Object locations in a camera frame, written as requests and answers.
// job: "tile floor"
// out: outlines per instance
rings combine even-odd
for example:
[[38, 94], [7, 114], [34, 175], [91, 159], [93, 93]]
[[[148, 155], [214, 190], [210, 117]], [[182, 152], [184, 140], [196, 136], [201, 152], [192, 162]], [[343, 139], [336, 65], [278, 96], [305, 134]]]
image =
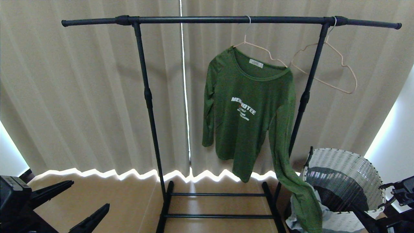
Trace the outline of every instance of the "tile floor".
[[[64, 180], [73, 180], [71, 188], [38, 207], [35, 211], [59, 232], [71, 227], [110, 203], [108, 214], [94, 233], [147, 233], [155, 232], [162, 208], [162, 194], [155, 176], [140, 180], [134, 174], [119, 180], [116, 176], [102, 178], [98, 175], [83, 177], [79, 174], [46, 175], [29, 182], [33, 190]], [[185, 183], [180, 177], [172, 178], [175, 192], [241, 192], [261, 193], [262, 181], [252, 178], [248, 183], [235, 182], [224, 177], [220, 182], [205, 177], [200, 181]], [[277, 180], [266, 180], [273, 192]], [[288, 191], [282, 190], [278, 207], [284, 209]], [[173, 197], [170, 213], [189, 214], [270, 214], [264, 197]], [[277, 232], [271, 219], [169, 219], [166, 233], [211, 232]]]

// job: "light blue cloth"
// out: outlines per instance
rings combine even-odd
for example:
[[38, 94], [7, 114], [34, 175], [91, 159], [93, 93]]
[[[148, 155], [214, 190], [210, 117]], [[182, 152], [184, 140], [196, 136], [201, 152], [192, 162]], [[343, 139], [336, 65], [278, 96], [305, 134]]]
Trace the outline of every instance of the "light blue cloth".
[[[323, 227], [323, 223], [330, 219], [332, 215], [332, 211], [330, 211], [328, 207], [322, 205], [320, 201], [319, 193], [313, 187], [312, 189], [313, 189], [313, 192], [315, 193], [316, 199], [318, 199], [320, 208], [322, 210], [322, 227]], [[294, 206], [293, 205], [291, 206], [292, 206], [292, 214], [290, 215], [290, 217], [288, 217], [288, 219], [286, 219], [286, 225], [292, 230], [297, 230], [300, 233], [307, 233], [307, 231], [302, 229], [301, 225], [298, 222], [298, 219], [296, 218]], [[360, 233], [361, 231], [362, 229], [356, 230], [354, 232], [349, 232], [349, 231], [334, 231], [334, 230], [322, 228], [322, 233]]]

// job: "laundry basket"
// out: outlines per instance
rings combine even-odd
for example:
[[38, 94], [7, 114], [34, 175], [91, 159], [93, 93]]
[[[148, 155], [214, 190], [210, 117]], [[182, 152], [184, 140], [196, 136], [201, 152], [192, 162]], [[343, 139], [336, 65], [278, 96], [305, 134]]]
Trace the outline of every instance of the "laundry basket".
[[364, 228], [351, 204], [376, 218], [384, 207], [385, 193], [378, 187], [381, 177], [364, 157], [345, 150], [320, 148], [310, 153], [303, 180], [316, 189], [324, 206], [333, 211], [324, 229], [353, 232]]

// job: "clothing label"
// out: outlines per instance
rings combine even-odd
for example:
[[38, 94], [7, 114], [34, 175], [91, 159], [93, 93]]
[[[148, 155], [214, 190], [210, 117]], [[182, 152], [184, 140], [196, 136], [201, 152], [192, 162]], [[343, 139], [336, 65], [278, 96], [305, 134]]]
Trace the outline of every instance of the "clothing label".
[[233, 102], [239, 102], [240, 103], [237, 111], [240, 112], [240, 117], [243, 118], [243, 119], [245, 119], [246, 121], [249, 121], [250, 120], [246, 116], [247, 111], [249, 111], [252, 115], [256, 114], [256, 111], [252, 107], [250, 107], [249, 105], [243, 103], [243, 101], [241, 101], [240, 98], [232, 97], [231, 98], [231, 101], [233, 101]]
[[263, 63], [258, 62], [258, 61], [255, 61], [255, 60], [253, 60], [253, 59], [250, 59], [249, 63], [250, 63], [250, 64], [253, 64], [253, 65], [255, 65], [255, 66], [258, 66], [258, 67], [260, 67], [260, 68], [263, 68]]

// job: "white tag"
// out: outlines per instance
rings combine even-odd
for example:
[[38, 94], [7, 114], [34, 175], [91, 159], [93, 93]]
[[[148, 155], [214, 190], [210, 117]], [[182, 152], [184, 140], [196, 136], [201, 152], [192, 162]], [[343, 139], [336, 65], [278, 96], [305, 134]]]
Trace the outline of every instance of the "white tag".
[[260, 67], [260, 68], [263, 68], [263, 63], [258, 62], [258, 61], [255, 61], [255, 60], [253, 60], [253, 59], [250, 59], [249, 63], [250, 63], [250, 64], [253, 64], [253, 65], [255, 65], [255, 66], [258, 66], [258, 67]]

